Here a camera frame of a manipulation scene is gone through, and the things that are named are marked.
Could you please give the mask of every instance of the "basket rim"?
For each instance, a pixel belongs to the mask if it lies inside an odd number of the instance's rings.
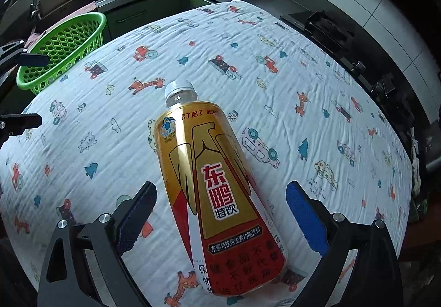
[[[24,71],[27,68],[27,66],[20,66],[18,68],[18,72],[17,72],[17,86],[18,88],[20,88],[21,90],[29,90],[34,88],[34,86],[36,84],[40,84],[43,81],[46,81],[48,78],[50,78],[53,73],[58,70],[59,66],[64,66],[65,64],[67,64],[74,56],[76,56],[78,54],[79,51],[81,51],[83,46],[88,46],[93,40],[96,39],[96,36],[94,36],[94,34],[96,32],[101,33],[104,29],[104,26],[107,24],[107,17],[103,14],[103,13],[99,13],[99,12],[91,12],[91,13],[84,13],[84,14],[80,14],[74,17],[71,17],[69,20],[66,20],[62,23],[60,23],[59,25],[57,25],[56,27],[54,27],[51,31],[47,32],[45,35],[43,35],[36,43],[35,45],[30,49],[30,53],[35,53],[32,52],[32,50],[37,47],[37,44],[40,43],[41,40],[43,40],[45,37],[49,36],[49,34],[51,34],[52,32],[54,32],[59,26],[61,25],[66,25],[69,24],[72,21],[77,21],[78,18],[83,17],[83,16],[98,16],[101,18],[101,22],[98,25],[98,27],[95,29],[94,33],[92,35],[89,36],[89,38],[87,38],[80,46],[78,46],[74,51],[72,51],[67,57],[65,57],[62,61],[58,62],[54,67],[52,67],[50,70],[48,70],[47,72],[45,72],[44,74],[42,74],[41,76],[35,78],[34,80],[30,81],[30,82],[23,82],[23,75],[24,75]]]

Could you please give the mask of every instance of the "giraffe print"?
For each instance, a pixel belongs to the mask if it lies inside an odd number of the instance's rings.
[[[190,271],[188,273],[188,277],[184,277],[184,274],[182,274],[182,271],[178,272],[178,289],[175,293],[175,295],[172,297],[170,293],[167,293],[167,297],[164,298],[164,304],[168,304],[171,307],[178,307],[181,304],[179,303],[179,300],[184,295],[184,292],[186,289],[194,289],[195,287],[198,287],[198,281],[196,280],[196,273],[195,271]]]

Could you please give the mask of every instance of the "drawer handle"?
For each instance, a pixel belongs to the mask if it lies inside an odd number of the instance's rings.
[[[145,11],[145,10],[142,10],[140,13],[137,13],[137,14],[135,14],[135,15],[132,15],[132,16],[129,16],[129,17],[126,17],[125,19],[117,20],[116,23],[117,23],[117,24],[121,24],[122,22],[125,22],[125,21],[127,21],[127,20],[134,19],[135,17],[138,17],[138,16],[141,16],[141,15],[144,15],[145,13],[146,13],[146,11]]]

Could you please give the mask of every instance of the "energy drink bottle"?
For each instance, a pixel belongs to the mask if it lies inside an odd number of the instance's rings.
[[[225,114],[198,101],[186,80],[169,83],[165,96],[168,111],[157,120],[154,137],[171,210],[199,284],[228,296],[272,281],[286,264],[286,248],[254,191]]]

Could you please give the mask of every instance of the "bottle neck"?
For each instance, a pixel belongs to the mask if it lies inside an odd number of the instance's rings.
[[[171,108],[172,106],[177,104],[190,103],[190,102],[195,102],[197,100],[198,100],[198,95],[195,91],[182,90],[176,92],[175,94],[172,94],[165,102],[165,106],[167,108]]]

